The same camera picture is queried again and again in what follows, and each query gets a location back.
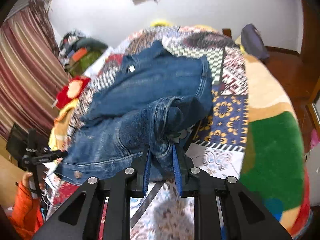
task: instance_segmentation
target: colorful blanket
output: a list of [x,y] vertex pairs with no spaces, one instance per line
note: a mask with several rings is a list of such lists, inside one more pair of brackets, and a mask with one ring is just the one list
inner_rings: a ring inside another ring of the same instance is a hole
[[[151,27],[124,40],[79,98],[66,149],[75,130],[83,125],[79,117],[87,112],[93,94],[114,82],[122,55],[138,53],[155,40],[161,40],[176,57],[205,55],[211,69],[212,111],[199,127],[193,127],[197,129],[193,151],[199,149],[194,164],[212,176],[240,178],[250,191],[261,196],[290,234],[297,236],[307,223],[310,206],[303,143],[291,102],[260,61],[243,55],[230,38],[212,29]],[[190,129],[172,135],[172,139],[177,142],[189,135]],[[52,212],[76,188],[62,183]],[[151,183],[144,199],[131,200],[131,239],[193,239],[193,214],[193,198],[181,199],[174,181]],[[220,224],[224,230],[222,216]]]

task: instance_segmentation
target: baseboard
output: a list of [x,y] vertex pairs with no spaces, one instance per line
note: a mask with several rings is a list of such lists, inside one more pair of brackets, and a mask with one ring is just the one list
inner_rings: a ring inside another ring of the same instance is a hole
[[299,52],[297,52],[295,50],[283,49],[283,48],[278,48],[278,47],[270,47],[270,46],[266,46],[266,48],[268,51],[281,52],[281,53],[291,54],[291,55],[295,55],[295,56],[300,57]]

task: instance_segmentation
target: checkered fabric patch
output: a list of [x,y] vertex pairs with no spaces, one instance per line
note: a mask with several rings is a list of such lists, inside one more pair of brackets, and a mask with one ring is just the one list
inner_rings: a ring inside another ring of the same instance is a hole
[[176,57],[192,57],[201,58],[203,55],[207,56],[209,68],[211,70],[212,85],[218,85],[221,76],[221,67],[223,62],[223,49],[199,49],[187,48],[184,46],[169,45],[165,47],[172,55]]

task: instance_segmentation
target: orange cloth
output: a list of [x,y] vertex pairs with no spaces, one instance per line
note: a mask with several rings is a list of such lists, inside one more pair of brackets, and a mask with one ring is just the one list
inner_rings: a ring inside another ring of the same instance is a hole
[[39,198],[33,199],[30,191],[20,182],[12,216],[8,219],[23,240],[30,240],[35,233],[38,209]]

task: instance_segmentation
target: blue denim jacket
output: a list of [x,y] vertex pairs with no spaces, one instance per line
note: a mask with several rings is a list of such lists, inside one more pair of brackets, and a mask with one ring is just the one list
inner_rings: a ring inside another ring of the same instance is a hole
[[173,176],[168,135],[209,113],[211,73],[205,57],[174,57],[159,41],[125,56],[115,83],[96,93],[86,123],[74,135],[56,173],[80,185],[88,177],[106,179],[131,165],[144,145],[152,154],[151,180]]

